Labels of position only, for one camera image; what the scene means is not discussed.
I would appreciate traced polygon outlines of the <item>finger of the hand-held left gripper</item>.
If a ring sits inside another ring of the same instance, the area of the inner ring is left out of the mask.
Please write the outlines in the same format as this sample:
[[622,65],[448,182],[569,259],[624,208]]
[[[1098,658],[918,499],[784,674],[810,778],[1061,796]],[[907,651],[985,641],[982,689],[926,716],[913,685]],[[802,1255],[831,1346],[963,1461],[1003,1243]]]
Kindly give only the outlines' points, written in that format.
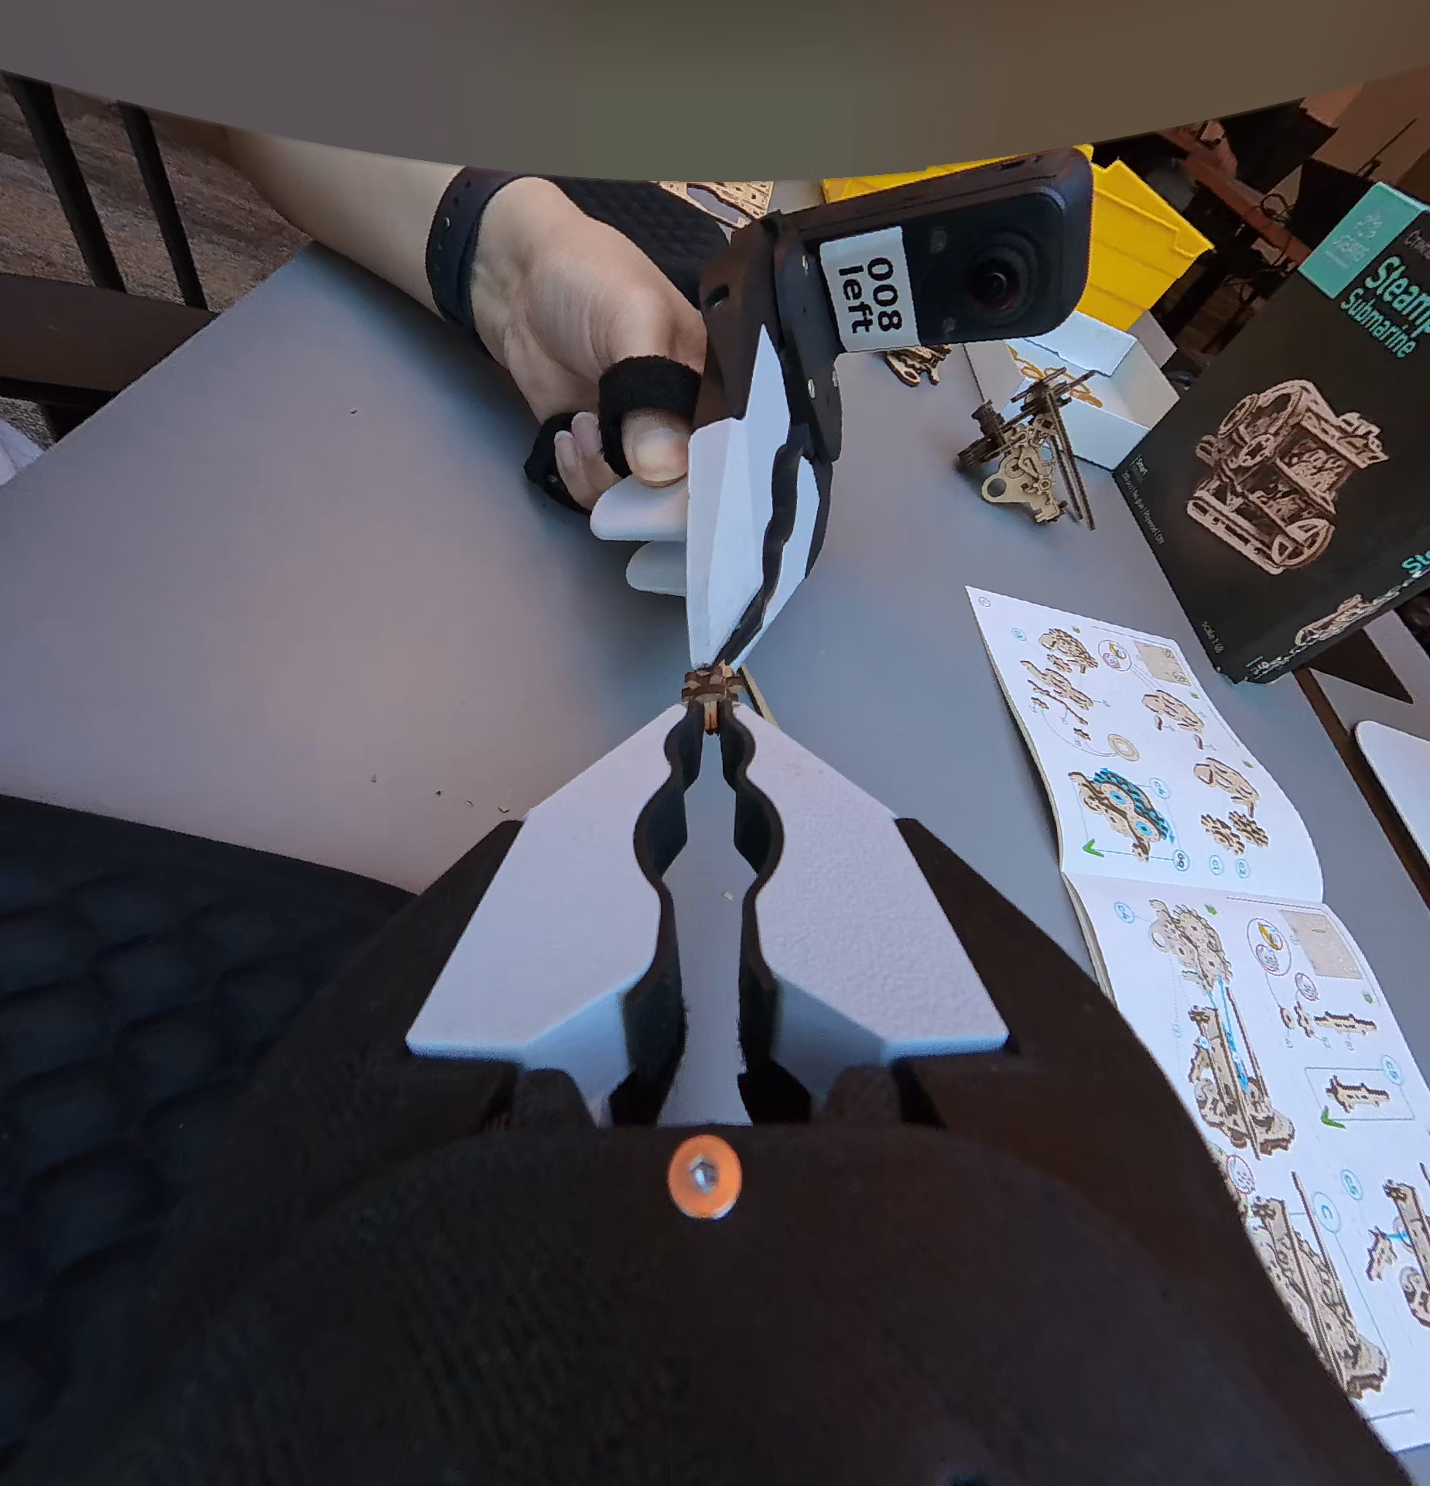
[[711,666],[762,589],[762,536],[773,520],[773,463],[789,437],[784,366],[766,330],[758,339],[748,416],[689,434],[687,453],[687,646]]
[[762,589],[748,605],[731,638],[731,663],[740,666],[766,628],[805,581],[821,551],[829,522],[831,465],[814,458],[814,434],[789,431],[773,463],[773,520],[762,531]]

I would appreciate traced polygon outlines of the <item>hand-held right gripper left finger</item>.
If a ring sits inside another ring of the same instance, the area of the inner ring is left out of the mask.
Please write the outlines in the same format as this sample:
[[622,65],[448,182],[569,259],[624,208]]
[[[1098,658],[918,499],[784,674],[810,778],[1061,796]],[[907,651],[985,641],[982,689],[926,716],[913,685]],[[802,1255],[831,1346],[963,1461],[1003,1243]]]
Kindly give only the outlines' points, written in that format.
[[619,1123],[653,1120],[687,1040],[667,865],[704,720],[667,707],[535,806],[415,1015],[426,1056],[566,1070]]

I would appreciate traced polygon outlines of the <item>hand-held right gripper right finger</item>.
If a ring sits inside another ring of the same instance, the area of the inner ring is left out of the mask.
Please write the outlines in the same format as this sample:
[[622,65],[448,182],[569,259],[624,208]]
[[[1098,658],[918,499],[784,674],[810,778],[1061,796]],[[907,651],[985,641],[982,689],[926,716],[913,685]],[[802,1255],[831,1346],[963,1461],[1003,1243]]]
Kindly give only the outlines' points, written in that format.
[[894,816],[752,711],[720,711],[734,847],[758,882],[740,942],[740,1098],[800,1123],[846,1067],[1007,1044]]

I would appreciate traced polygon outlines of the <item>small wooden model part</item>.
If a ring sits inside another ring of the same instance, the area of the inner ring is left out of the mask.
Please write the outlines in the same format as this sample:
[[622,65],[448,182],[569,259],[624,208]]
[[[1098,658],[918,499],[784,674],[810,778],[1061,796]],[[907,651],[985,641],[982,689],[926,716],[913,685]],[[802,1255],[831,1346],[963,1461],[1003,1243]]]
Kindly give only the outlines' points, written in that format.
[[743,677],[731,663],[711,663],[684,677],[682,704],[700,716],[704,733],[720,733],[724,715],[743,696]]

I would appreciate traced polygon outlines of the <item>person's left forearm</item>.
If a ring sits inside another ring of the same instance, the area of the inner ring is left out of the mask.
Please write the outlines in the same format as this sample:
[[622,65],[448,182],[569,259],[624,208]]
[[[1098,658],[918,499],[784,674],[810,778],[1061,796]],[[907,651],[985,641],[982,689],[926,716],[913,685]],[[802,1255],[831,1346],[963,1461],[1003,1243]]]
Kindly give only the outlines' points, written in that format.
[[460,175],[420,163],[304,139],[221,128],[238,171],[304,234],[433,310],[426,246]]

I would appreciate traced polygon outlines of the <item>person's left hand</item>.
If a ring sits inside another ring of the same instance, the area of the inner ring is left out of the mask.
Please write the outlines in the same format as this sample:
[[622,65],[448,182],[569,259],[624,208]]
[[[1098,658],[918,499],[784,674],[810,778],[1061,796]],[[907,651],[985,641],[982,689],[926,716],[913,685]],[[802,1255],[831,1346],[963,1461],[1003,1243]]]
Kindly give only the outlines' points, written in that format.
[[597,434],[597,379],[638,358],[704,369],[700,314],[610,224],[577,213],[545,180],[510,182],[481,213],[468,277],[477,330],[535,418],[575,414],[556,463],[575,505],[619,483]]

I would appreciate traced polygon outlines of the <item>yellow plastic bin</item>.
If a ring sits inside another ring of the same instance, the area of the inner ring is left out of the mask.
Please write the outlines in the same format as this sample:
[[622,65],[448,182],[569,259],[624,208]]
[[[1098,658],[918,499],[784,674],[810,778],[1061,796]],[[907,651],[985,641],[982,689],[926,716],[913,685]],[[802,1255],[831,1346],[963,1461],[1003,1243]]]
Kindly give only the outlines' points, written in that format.
[[846,350],[1039,336],[1075,310],[1120,330],[1209,239],[1089,148],[826,182],[800,239]]

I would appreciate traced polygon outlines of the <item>white cardboard tray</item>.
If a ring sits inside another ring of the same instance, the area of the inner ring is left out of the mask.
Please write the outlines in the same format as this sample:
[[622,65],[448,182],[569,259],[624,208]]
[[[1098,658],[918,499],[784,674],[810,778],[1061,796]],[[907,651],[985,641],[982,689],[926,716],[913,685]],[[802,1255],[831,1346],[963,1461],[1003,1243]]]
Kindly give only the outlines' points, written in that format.
[[1134,328],[1145,330],[1145,339],[1075,310],[1037,339],[967,344],[963,354],[982,396],[1003,418],[1022,414],[1015,396],[1044,372],[1064,369],[1075,379],[1093,369],[1061,416],[1077,458],[1117,469],[1178,396],[1162,378],[1168,336],[1149,328],[1149,314]]

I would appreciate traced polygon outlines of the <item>wooden gear model assembly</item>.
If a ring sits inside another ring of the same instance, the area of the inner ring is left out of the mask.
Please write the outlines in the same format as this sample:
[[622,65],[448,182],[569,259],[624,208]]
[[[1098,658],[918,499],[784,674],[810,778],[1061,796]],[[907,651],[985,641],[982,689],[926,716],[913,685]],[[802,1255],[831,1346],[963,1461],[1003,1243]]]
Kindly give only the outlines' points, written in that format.
[[1089,378],[1093,369],[1079,378],[1066,378],[1066,369],[1037,378],[1015,396],[1022,414],[1010,418],[1003,418],[990,399],[973,411],[982,438],[957,453],[956,469],[973,472],[995,465],[982,483],[985,502],[1023,505],[1039,526],[1070,511],[1089,531],[1098,529],[1075,444],[1064,427],[1070,396]]

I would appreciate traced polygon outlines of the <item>laser-cut wooden part sheet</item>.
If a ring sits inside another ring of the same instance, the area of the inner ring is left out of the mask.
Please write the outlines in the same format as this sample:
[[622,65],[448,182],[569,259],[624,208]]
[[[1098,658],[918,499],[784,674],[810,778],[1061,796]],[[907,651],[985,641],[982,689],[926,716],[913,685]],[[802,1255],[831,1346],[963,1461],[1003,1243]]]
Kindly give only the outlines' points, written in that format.
[[656,182],[662,193],[694,204],[698,213],[718,219],[726,230],[761,221],[769,204],[775,182]]

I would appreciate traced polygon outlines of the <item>model instruction booklet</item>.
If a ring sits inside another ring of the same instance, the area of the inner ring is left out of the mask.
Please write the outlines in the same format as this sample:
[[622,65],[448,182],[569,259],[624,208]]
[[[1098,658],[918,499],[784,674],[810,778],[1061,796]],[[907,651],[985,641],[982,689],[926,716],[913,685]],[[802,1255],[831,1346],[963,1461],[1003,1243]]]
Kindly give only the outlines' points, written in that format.
[[1430,1443],[1430,1088],[1313,842],[1184,651],[967,589],[1098,977],[1391,1451]]

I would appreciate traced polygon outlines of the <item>black model kit box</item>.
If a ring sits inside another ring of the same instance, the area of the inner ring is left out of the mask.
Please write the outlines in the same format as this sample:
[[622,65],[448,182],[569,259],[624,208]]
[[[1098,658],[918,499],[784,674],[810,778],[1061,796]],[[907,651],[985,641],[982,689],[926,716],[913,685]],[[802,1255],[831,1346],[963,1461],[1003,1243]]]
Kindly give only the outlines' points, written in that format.
[[1230,679],[1430,589],[1430,208],[1375,184],[1113,478]]

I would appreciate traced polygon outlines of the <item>white document holder stand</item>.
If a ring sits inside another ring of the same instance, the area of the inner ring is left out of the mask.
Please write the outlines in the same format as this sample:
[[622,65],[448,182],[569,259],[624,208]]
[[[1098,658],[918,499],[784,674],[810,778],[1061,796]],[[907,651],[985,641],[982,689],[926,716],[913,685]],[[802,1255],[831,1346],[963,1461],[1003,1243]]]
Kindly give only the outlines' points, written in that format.
[[1376,720],[1362,720],[1354,733],[1375,778],[1430,865],[1430,740]]

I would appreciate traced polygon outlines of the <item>dark wooden chair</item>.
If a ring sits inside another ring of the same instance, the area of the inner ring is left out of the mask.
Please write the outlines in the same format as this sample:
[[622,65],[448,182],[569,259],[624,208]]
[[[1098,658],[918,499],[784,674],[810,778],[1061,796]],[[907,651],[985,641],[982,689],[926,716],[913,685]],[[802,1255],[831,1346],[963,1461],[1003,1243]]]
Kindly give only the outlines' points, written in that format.
[[214,314],[145,109],[118,103],[183,303],[131,296],[50,83],[8,73],[92,283],[0,274],[0,396],[38,403],[53,438],[145,378]]

